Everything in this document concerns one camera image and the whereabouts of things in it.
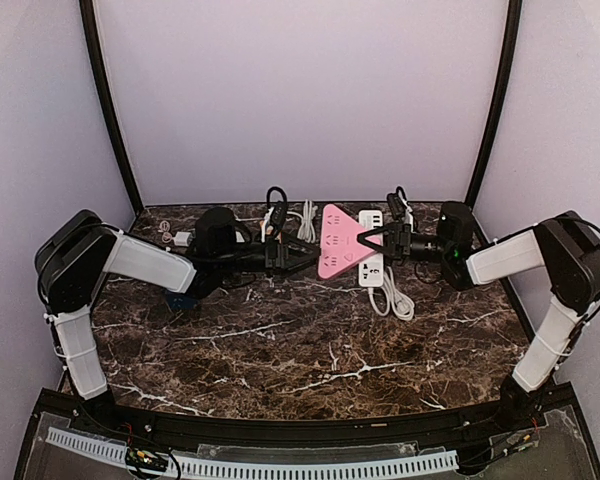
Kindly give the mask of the blue cube socket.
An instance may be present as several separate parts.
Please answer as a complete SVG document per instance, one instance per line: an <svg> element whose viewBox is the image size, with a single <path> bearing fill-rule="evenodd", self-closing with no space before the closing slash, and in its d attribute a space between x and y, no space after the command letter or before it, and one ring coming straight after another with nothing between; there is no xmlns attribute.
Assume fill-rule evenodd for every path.
<svg viewBox="0 0 600 480"><path fill-rule="evenodd" d="M197 299L187 296L183 293L166 290L164 292L164 297L167 306L172 311L193 310L199 305L199 301Z"/></svg>

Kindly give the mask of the white power strip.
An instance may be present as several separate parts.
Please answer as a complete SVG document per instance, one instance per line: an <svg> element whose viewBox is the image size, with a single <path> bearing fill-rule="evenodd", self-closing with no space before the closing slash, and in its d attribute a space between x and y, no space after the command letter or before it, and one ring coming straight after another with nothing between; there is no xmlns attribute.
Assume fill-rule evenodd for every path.
<svg viewBox="0 0 600 480"><path fill-rule="evenodd" d="M384 225L383 214L380 210L361 210L358 222L367 230ZM363 288L379 288L384 281L384 258L380 253L374 253L358 265L358 284Z"/></svg>

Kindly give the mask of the pink triangular power strip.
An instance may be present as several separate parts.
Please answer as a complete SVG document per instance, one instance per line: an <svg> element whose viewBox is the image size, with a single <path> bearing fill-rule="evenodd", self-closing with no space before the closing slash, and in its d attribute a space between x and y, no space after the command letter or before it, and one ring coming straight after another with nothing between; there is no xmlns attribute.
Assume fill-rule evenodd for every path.
<svg viewBox="0 0 600 480"><path fill-rule="evenodd" d="M335 204L327 204L322 211L318 276L333 279L373 255L374 251L360 245L357 235L367 229Z"/></svg>

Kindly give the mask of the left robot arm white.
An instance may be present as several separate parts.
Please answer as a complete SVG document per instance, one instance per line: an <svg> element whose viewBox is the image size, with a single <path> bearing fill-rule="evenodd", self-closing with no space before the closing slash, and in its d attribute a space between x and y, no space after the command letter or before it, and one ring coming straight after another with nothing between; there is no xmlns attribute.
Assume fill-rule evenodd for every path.
<svg viewBox="0 0 600 480"><path fill-rule="evenodd" d="M109 274L142 281L199 301L242 274L289 276L317 263L317 244L285 231L288 201L266 203L260 232L252 232L228 207L206 210L193 239L178 254L104 223L81 210L38 250L37 293L59 356L76 394L92 400L108 390L91 313Z"/></svg>

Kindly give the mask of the white USB charger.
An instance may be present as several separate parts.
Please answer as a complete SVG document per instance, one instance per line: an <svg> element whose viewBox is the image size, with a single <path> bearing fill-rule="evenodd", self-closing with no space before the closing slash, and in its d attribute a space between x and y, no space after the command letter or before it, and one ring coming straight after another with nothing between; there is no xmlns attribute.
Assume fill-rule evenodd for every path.
<svg viewBox="0 0 600 480"><path fill-rule="evenodd" d="M173 236L173 244L177 247L189 247L192 243L193 235L191 232L178 231Z"/></svg>

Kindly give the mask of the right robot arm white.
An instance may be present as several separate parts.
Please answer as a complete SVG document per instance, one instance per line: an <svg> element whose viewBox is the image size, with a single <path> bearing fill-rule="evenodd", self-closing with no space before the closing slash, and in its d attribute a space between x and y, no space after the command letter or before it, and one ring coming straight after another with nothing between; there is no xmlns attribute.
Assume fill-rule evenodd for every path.
<svg viewBox="0 0 600 480"><path fill-rule="evenodd" d="M417 230L402 188L387 196L390 222L361 231L360 245L387 261L434 262L442 279L465 291L529 272L542 273L547 303L527 351L509 375L512 391L539 391L600 312L600 227L568 210L475 246L478 226L463 202L445 201L435 231Z"/></svg>

